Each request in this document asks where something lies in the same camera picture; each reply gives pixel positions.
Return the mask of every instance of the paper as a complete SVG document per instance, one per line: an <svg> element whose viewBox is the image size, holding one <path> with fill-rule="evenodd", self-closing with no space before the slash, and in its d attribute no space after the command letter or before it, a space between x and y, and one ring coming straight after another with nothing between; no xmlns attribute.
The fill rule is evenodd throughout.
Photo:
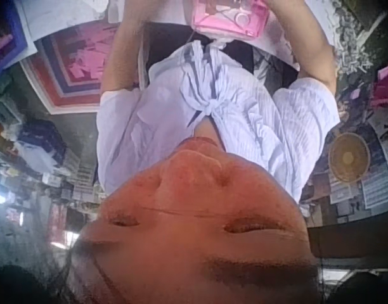
<svg viewBox="0 0 388 304"><path fill-rule="evenodd" d="M82 0L98 13L103 13L108 6L108 0Z"/></svg>
<svg viewBox="0 0 388 304"><path fill-rule="evenodd" d="M9 68L11 65L37 52L32 36L30 35L30 32L29 32L28 22L20 0L15 0L15 7L16 7L16 10L18 11L19 19L21 21L21 25L23 29L23 34L25 35L25 39L27 41L28 47L24 49L17 57L12 59L4 68Z"/></svg>
<svg viewBox="0 0 388 304"><path fill-rule="evenodd" d="M97 13L81 0L19 0L22 3L33 41L74 25L100 20Z"/></svg>

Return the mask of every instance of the pink plastic box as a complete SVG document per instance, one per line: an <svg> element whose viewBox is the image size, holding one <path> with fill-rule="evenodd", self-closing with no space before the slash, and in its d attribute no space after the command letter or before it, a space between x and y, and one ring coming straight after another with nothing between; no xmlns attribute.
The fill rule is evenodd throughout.
<svg viewBox="0 0 388 304"><path fill-rule="evenodd" d="M251 40L261 35L268 17L263 0L193 0L191 26L205 34Z"/></svg>

